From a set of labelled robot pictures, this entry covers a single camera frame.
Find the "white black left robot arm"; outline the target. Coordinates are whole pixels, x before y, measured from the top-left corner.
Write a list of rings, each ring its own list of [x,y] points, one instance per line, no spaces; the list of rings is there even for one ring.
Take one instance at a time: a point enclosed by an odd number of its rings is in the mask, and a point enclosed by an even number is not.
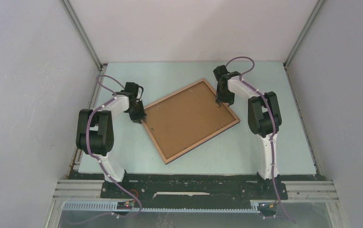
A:
[[[78,114],[76,146],[94,158],[105,179],[114,182],[112,192],[119,198],[128,196],[130,184],[123,180],[125,169],[111,158],[109,153],[115,144],[113,120],[121,114],[129,114],[133,123],[141,124],[146,118],[142,96],[144,88],[127,82],[120,92],[95,109],[82,109]]]

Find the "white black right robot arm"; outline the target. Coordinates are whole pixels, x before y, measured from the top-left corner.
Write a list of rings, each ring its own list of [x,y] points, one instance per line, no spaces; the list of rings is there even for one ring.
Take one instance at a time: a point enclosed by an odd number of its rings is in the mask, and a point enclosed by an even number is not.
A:
[[[249,129],[262,143],[258,174],[264,181],[257,184],[256,191],[261,198],[268,199],[276,191],[269,180],[279,174],[276,139],[282,117],[277,95],[274,92],[261,92],[245,82],[239,72],[228,71],[225,65],[216,67],[213,73],[217,80],[216,103],[230,106],[234,104],[236,95],[247,101]]]

